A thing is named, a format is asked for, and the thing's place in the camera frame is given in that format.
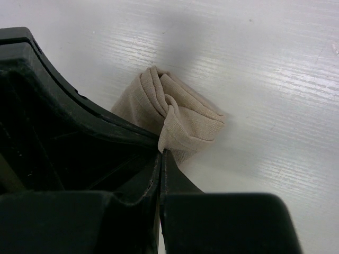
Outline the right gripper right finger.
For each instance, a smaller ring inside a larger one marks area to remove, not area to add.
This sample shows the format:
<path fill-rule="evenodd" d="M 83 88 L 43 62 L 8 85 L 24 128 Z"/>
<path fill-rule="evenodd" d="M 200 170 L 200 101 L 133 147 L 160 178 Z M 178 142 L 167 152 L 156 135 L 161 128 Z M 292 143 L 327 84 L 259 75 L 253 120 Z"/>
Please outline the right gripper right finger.
<path fill-rule="evenodd" d="M 301 253 L 284 202 L 269 193 L 211 193 L 162 155 L 160 221 L 167 253 Z"/>

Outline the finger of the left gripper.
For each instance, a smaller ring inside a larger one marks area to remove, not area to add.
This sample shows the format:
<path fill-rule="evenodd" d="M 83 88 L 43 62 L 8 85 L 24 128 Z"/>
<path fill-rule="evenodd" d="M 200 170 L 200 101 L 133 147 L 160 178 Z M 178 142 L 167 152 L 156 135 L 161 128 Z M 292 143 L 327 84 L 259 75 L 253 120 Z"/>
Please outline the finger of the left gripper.
<path fill-rule="evenodd" d="M 158 158 L 157 136 L 65 80 L 25 27 L 1 29 L 1 184 L 112 191 Z"/>

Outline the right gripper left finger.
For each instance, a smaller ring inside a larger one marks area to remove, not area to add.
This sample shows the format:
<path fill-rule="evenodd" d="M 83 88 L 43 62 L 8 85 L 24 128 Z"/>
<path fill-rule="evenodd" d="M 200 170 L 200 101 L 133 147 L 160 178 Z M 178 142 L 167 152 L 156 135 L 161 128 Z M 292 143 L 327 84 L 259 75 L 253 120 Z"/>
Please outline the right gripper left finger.
<path fill-rule="evenodd" d="M 1 253 L 157 253 L 159 153 L 116 191 L 1 196 Z"/>

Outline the beige cloth napkin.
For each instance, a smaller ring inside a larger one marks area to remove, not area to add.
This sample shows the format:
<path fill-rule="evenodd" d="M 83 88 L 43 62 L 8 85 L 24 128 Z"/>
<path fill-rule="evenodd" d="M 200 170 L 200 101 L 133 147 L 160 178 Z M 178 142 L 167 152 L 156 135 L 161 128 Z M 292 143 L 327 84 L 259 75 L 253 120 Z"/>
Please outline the beige cloth napkin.
<path fill-rule="evenodd" d="M 158 150 L 171 151 L 179 165 L 213 143 L 225 126 L 225 117 L 216 107 L 156 66 L 140 73 L 111 111 L 158 135 Z"/>

